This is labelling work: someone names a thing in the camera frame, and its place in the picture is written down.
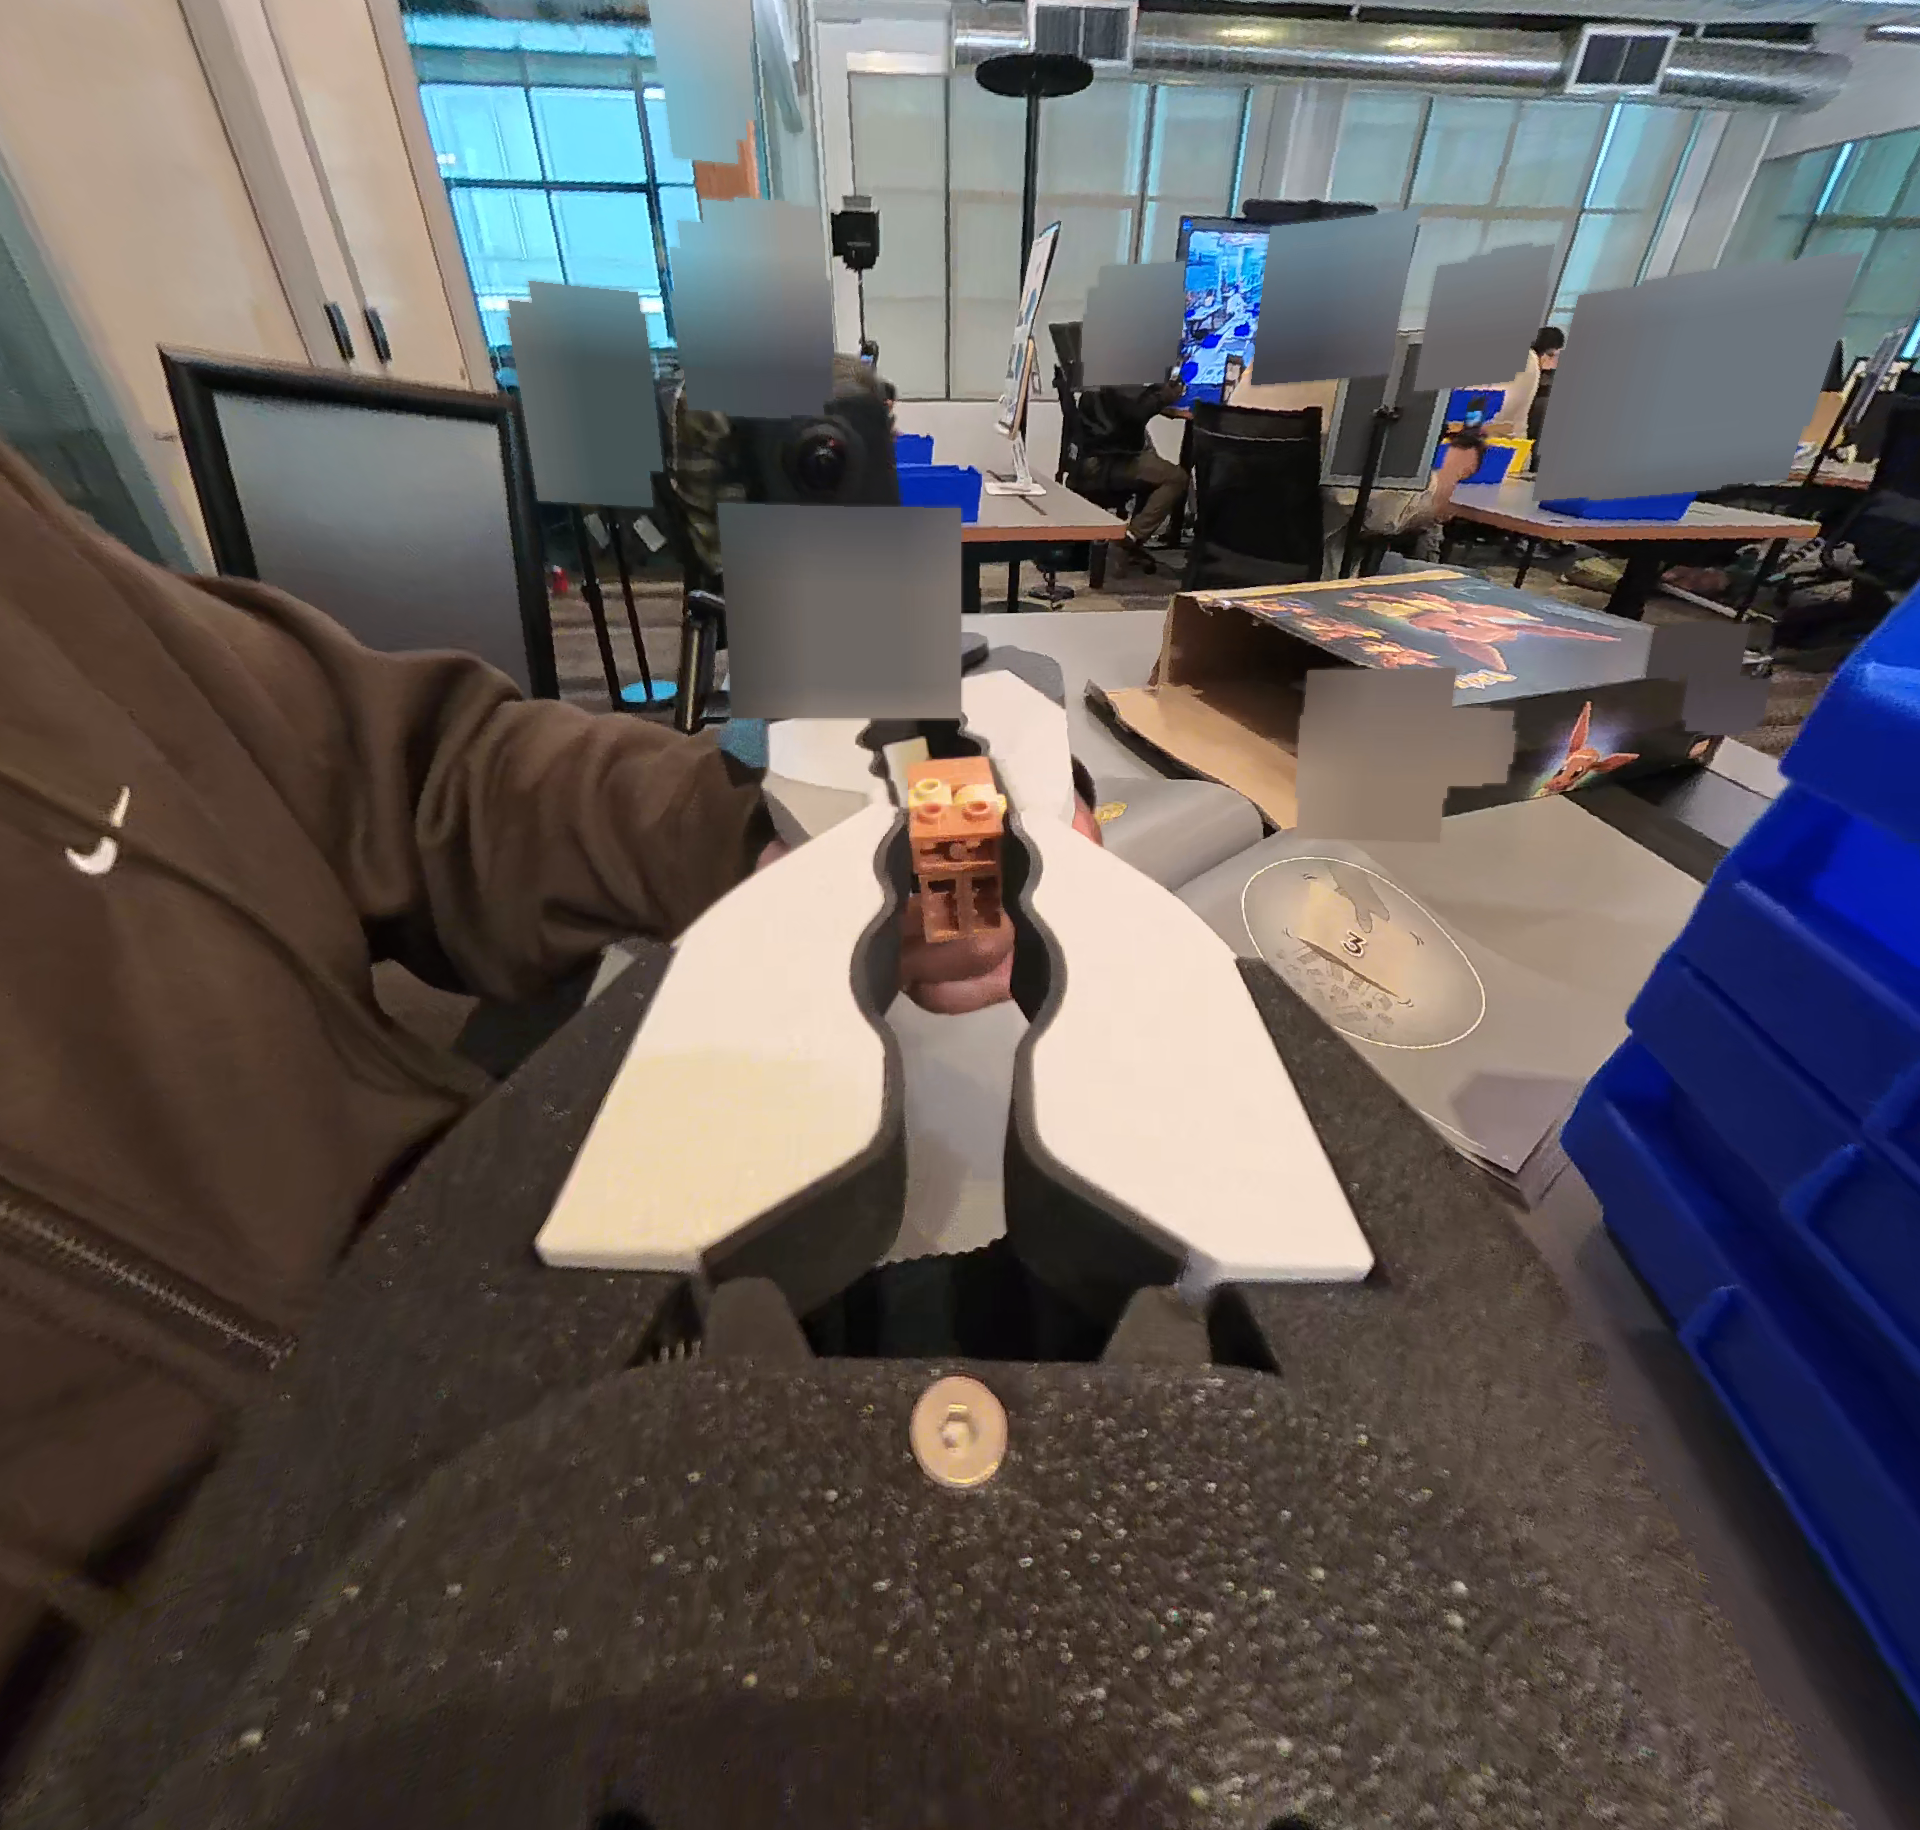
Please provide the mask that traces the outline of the printed cardboard box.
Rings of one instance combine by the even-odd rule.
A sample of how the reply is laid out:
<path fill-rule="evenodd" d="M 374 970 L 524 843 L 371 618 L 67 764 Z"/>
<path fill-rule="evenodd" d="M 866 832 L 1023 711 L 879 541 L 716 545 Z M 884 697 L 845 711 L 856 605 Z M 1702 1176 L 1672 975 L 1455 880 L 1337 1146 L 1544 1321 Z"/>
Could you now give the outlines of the printed cardboard box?
<path fill-rule="evenodd" d="M 1146 682 L 1087 697 L 1278 829 L 1438 840 L 1450 814 L 1712 761 L 1769 679 L 1740 622 L 1645 625 L 1424 568 L 1180 594 Z"/>

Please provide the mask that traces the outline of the wood-edged grey table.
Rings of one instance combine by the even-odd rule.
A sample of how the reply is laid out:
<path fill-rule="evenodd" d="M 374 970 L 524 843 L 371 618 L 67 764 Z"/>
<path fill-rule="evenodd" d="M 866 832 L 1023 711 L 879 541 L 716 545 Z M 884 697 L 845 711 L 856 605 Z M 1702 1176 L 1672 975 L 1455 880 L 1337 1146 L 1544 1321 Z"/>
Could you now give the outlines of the wood-edged grey table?
<path fill-rule="evenodd" d="M 982 613 L 983 570 L 1006 566 L 1006 608 L 1021 607 L 1021 568 L 1041 566 L 1043 553 L 1073 546 L 1111 546 L 1125 539 L 1125 523 L 1084 497 L 1043 482 L 1039 495 L 983 491 L 979 512 L 962 523 L 962 613 Z"/>
<path fill-rule="evenodd" d="M 1608 599 L 1614 618 L 1641 620 L 1649 601 L 1659 592 L 1667 570 L 1702 566 L 1710 546 L 1764 545 L 1759 574 L 1736 611 L 1742 618 L 1769 584 L 1789 546 L 1817 541 L 1810 518 L 1755 512 L 1734 506 L 1693 501 L 1672 518 L 1588 518 L 1544 508 L 1525 482 L 1461 485 L 1453 494 L 1453 516 L 1489 527 L 1524 545 L 1515 590 L 1544 546 L 1597 546 L 1622 557 L 1622 574 Z"/>

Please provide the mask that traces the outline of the stack of blue plastic bins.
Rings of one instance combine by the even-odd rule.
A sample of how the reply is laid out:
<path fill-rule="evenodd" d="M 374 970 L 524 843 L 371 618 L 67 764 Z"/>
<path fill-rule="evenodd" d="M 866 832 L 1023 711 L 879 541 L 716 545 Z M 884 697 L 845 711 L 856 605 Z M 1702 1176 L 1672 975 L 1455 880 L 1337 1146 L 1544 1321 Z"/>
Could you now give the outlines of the stack of blue plastic bins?
<path fill-rule="evenodd" d="M 1563 1144 L 1918 1697 L 1918 605 L 1848 659 Z"/>

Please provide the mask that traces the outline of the black framed grey board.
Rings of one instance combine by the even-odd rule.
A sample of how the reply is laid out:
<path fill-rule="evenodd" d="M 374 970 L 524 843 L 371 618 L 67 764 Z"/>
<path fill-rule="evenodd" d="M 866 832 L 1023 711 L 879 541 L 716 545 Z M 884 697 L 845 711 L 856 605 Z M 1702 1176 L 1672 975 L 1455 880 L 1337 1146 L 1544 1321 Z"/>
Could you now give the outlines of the black framed grey board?
<path fill-rule="evenodd" d="M 381 651 L 562 694 L 531 476 L 500 395 L 161 348 L 215 568 Z"/>

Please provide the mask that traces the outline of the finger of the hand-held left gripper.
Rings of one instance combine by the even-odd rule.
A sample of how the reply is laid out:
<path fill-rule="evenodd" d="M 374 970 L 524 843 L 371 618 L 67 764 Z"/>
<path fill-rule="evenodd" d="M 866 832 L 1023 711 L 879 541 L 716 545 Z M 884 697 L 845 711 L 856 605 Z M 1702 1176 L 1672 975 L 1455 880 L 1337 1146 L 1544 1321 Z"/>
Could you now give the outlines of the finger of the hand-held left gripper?
<path fill-rule="evenodd" d="M 868 719 L 778 719 L 765 724 L 763 801 L 782 850 L 881 811 L 905 826 L 885 746 L 905 726 Z"/>
<path fill-rule="evenodd" d="M 958 736 L 993 779 L 1006 835 L 1039 816 L 1103 846 L 1096 800 L 1076 775 L 1060 704 L 1011 670 L 982 669 L 962 678 Z"/>

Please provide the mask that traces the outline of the black office chair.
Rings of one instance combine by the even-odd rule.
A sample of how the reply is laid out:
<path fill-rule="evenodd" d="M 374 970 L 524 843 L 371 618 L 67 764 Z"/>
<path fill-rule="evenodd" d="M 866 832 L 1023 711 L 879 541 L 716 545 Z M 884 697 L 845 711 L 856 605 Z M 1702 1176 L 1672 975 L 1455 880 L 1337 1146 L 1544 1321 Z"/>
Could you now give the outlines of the black office chair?
<path fill-rule="evenodd" d="M 1186 592 L 1315 581 L 1325 564 L 1322 408 L 1193 403 Z"/>

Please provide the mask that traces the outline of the blue plastic bin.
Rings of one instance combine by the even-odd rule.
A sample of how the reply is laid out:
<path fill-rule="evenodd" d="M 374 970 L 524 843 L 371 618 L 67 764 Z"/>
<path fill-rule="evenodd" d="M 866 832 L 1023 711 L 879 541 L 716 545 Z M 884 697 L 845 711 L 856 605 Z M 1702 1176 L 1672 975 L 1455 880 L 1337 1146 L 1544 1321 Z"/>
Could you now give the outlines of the blue plastic bin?
<path fill-rule="evenodd" d="M 934 437 L 901 433 L 893 439 L 901 506 L 956 511 L 962 526 L 976 526 L 986 494 L 979 468 L 936 460 Z"/>

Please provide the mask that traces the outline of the beige cabinet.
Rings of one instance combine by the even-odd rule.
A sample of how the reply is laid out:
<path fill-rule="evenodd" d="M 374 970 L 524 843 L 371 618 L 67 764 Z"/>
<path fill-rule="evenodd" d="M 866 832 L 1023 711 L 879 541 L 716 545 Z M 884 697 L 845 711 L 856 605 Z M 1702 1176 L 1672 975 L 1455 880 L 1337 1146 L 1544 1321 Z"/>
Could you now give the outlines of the beige cabinet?
<path fill-rule="evenodd" d="M 493 392 L 398 3 L 178 4 L 304 361 Z"/>

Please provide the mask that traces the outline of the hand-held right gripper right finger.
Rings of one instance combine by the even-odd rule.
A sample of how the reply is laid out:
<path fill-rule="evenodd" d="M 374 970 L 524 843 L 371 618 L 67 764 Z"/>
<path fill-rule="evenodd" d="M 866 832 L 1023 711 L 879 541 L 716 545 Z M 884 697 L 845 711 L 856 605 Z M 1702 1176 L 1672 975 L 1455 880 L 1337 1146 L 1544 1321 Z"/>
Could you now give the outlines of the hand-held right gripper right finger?
<path fill-rule="evenodd" d="M 1066 1299 L 1360 1283 L 1374 1251 L 1229 945 L 1064 820 L 1011 820 L 1006 855 L 1021 1262 Z"/>

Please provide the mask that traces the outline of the person's left forearm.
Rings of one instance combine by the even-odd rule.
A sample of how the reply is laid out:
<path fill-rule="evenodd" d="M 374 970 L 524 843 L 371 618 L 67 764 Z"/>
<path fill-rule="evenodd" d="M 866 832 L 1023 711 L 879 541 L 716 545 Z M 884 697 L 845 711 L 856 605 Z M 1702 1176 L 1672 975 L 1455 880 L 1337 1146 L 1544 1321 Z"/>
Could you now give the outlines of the person's left forearm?
<path fill-rule="evenodd" d="M 709 740 L 525 698 L 463 653 L 344 644 L 355 787 L 337 861 L 374 960 L 528 1000 L 623 937 L 674 939 L 761 868 L 761 775 Z"/>

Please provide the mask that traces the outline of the grey instruction booklet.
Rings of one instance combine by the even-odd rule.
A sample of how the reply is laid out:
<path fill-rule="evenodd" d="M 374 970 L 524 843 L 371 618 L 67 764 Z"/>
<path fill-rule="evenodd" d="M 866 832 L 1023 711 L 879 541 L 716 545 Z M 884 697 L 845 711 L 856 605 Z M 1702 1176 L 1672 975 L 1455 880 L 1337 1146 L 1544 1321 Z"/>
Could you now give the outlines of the grey instruction booklet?
<path fill-rule="evenodd" d="M 1442 820 L 1436 840 L 1268 832 L 1199 780 L 1114 779 L 1106 846 L 1283 983 L 1525 1209 L 1560 1127 L 1702 884 L 1570 798 Z"/>

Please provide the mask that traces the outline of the black floor lamp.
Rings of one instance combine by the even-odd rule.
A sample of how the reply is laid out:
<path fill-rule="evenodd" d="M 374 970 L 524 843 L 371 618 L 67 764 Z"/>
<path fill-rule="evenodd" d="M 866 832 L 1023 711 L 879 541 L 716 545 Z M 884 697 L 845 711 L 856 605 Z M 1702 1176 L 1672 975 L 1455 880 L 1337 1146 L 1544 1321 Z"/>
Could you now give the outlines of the black floor lamp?
<path fill-rule="evenodd" d="M 1024 259 L 1035 233 L 1039 211 L 1039 160 L 1043 107 L 1057 98 L 1076 96 L 1090 89 L 1094 64 L 1072 51 L 1003 51 L 976 67 L 979 91 L 997 98 L 1021 104 L 1021 280 Z"/>

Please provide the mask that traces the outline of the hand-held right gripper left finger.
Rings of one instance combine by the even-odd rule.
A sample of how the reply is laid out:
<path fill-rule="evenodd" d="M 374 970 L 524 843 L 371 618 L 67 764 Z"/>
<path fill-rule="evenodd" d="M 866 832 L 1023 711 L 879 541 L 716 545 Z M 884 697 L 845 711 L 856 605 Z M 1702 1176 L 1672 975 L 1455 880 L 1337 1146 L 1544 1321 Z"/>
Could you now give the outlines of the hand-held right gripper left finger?
<path fill-rule="evenodd" d="M 906 1199 L 903 844 L 899 811 L 862 811 L 684 933 L 535 1234 L 545 1266 L 758 1278 L 798 1314 L 876 1266 Z"/>

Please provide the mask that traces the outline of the white computer monitor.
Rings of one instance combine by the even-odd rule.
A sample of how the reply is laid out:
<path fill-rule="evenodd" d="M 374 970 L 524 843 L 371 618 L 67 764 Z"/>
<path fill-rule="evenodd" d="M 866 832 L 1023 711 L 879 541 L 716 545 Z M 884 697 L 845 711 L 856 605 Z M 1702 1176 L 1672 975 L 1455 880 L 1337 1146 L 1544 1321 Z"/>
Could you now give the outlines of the white computer monitor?
<path fill-rule="evenodd" d="M 998 476 L 986 478 L 983 489 L 989 495 L 1039 497 L 1043 494 L 1041 482 L 1031 474 L 1027 457 L 1027 414 L 1038 382 L 1039 311 L 1060 229 L 1064 225 L 1055 220 L 1035 233 L 1024 259 L 1013 340 L 1006 363 L 1003 392 L 995 408 L 995 428 L 1009 449 L 1009 468 Z"/>

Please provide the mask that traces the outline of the brown brick assembly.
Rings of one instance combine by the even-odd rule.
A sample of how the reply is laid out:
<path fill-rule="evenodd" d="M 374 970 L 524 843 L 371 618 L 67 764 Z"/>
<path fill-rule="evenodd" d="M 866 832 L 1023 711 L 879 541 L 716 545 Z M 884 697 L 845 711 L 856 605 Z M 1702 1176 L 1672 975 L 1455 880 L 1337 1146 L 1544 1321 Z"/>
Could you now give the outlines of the brown brick assembly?
<path fill-rule="evenodd" d="M 908 765 L 905 808 L 929 945 L 971 943 L 1006 922 L 1006 795 L 982 755 Z"/>

